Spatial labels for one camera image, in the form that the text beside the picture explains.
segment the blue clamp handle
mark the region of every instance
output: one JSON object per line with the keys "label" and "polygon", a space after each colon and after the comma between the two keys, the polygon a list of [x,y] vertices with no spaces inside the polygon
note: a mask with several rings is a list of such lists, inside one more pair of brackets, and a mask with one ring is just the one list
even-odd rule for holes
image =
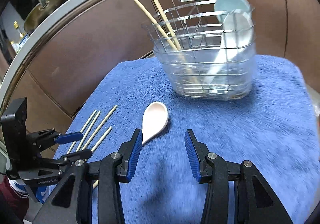
{"label": "blue clamp handle", "polygon": [[69,133],[65,135],[60,135],[54,139],[54,141],[60,145],[70,143],[73,141],[78,141],[83,138],[81,132],[74,132],[74,133]]}

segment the chopstick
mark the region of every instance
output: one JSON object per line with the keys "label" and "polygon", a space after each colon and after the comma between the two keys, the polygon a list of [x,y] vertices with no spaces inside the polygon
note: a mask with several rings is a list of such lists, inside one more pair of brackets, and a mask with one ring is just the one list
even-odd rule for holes
{"label": "chopstick", "polygon": [[[140,9],[147,15],[147,17],[151,20],[153,24],[155,24],[156,28],[160,31],[160,33],[163,35],[164,38],[168,38],[167,33],[162,29],[162,27],[158,24],[158,22],[155,20],[154,17],[147,11],[147,9],[138,1],[134,0],[134,2],[139,6]],[[166,39],[169,45],[177,51],[177,47],[174,45],[174,43],[171,41],[171,39]]]}
{"label": "chopstick", "polygon": [[90,126],[88,127],[87,131],[85,132],[83,138],[80,141],[80,144],[78,145],[78,148],[76,149],[76,152],[78,152],[80,150],[81,145],[83,144],[85,138],[87,137],[87,135],[89,134],[93,124],[95,124],[97,118],[99,117],[101,111],[98,111],[97,115],[94,117],[93,121],[91,122]]}
{"label": "chopstick", "polygon": [[[83,127],[81,128],[80,132],[82,133],[85,128],[87,127],[87,125],[89,124],[90,120],[92,119],[92,117],[95,115],[95,113],[97,112],[97,110],[94,110],[94,112],[92,112],[91,116],[88,118],[87,122],[83,125]],[[67,154],[70,154],[71,150],[73,149],[74,145],[76,144],[77,141],[73,141]]]}
{"label": "chopstick", "polygon": [[[98,140],[98,142],[94,145],[94,147],[91,149],[91,152],[93,153],[97,147],[101,144],[101,142],[104,140],[104,138],[109,134],[109,132],[112,130],[112,127],[110,126],[106,132],[102,135],[102,137]],[[98,186],[99,181],[95,181],[93,184],[93,189],[95,189]]]}
{"label": "chopstick", "polygon": [[102,137],[97,141],[97,143],[93,146],[93,148],[91,149],[91,152],[93,153],[97,147],[101,144],[101,142],[104,140],[104,138],[109,134],[109,132],[112,130],[112,127],[110,126],[105,133],[102,135]]}
{"label": "chopstick", "polygon": [[94,184],[93,184],[93,189],[95,189],[99,184],[99,180],[95,181]]}
{"label": "chopstick", "polygon": [[180,50],[181,49],[180,43],[179,43],[179,41],[178,41],[174,31],[173,31],[173,28],[171,27],[170,22],[168,22],[168,18],[166,16],[166,14],[164,13],[164,11],[163,11],[163,9],[161,7],[161,4],[159,3],[158,0],[153,0],[153,1],[154,1],[155,5],[157,6],[157,8],[158,8],[158,10],[160,12],[160,15],[161,15],[162,19],[164,20],[164,22],[165,22],[165,24],[166,24],[171,36],[173,37],[173,40],[174,40],[175,45],[177,46],[177,49]]}
{"label": "chopstick", "polygon": [[107,121],[107,119],[111,116],[111,114],[116,110],[117,105],[115,105],[111,111],[107,114],[107,116],[103,119],[103,121],[99,124],[99,126],[96,128],[96,130],[92,133],[92,135],[90,136],[90,138],[88,139],[88,141],[84,144],[84,146],[82,147],[81,150],[84,150],[87,148],[87,146],[90,144],[91,140],[93,140],[93,138],[95,137],[95,135],[98,133],[98,131],[101,129],[101,127],[103,126],[103,124]]}

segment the ceramic spoon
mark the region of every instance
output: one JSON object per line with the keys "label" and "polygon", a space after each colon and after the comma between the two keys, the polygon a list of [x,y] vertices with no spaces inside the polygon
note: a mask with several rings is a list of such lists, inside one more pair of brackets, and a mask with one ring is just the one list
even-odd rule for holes
{"label": "ceramic spoon", "polygon": [[159,134],[167,125],[169,114],[162,102],[153,102],[145,110],[142,118],[142,145]]}

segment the bottle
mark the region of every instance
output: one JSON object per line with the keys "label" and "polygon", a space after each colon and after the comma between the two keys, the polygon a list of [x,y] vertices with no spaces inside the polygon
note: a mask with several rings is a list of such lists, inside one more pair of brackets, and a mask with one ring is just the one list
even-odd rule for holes
{"label": "bottle", "polygon": [[18,46],[18,51],[23,47],[23,45],[25,44],[25,42],[28,40],[29,38],[29,34],[26,32],[21,32],[20,28],[19,28],[19,24],[18,22],[14,22],[13,23],[14,28],[19,32],[20,35],[20,43]]}
{"label": "bottle", "polygon": [[24,33],[21,32],[21,30],[19,28],[19,24],[16,21],[13,23],[13,26],[14,26],[15,30],[17,30],[19,32],[20,40],[23,39],[23,37],[26,35],[26,32],[24,32]]}
{"label": "bottle", "polygon": [[18,54],[18,52],[19,52],[19,44],[15,43],[14,41],[11,41],[10,43],[11,43],[13,49],[15,50],[16,54]]}

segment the brown cabinet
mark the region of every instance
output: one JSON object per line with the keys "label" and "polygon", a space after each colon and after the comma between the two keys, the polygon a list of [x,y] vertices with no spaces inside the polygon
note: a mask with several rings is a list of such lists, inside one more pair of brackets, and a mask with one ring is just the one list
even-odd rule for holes
{"label": "brown cabinet", "polygon": [[320,5],[317,0],[287,0],[288,43],[285,58],[297,65],[320,92]]}
{"label": "brown cabinet", "polygon": [[21,77],[11,100],[22,97],[27,97],[26,126],[28,132],[52,127],[62,133],[68,130],[72,119],[44,93],[27,71]]}
{"label": "brown cabinet", "polygon": [[254,11],[257,53],[284,57],[287,34],[285,0],[248,0]]}
{"label": "brown cabinet", "polygon": [[[150,0],[140,1],[155,13]],[[133,0],[103,0],[51,38],[28,70],[71,116],[119,62],[152,50],[145,19]]]}

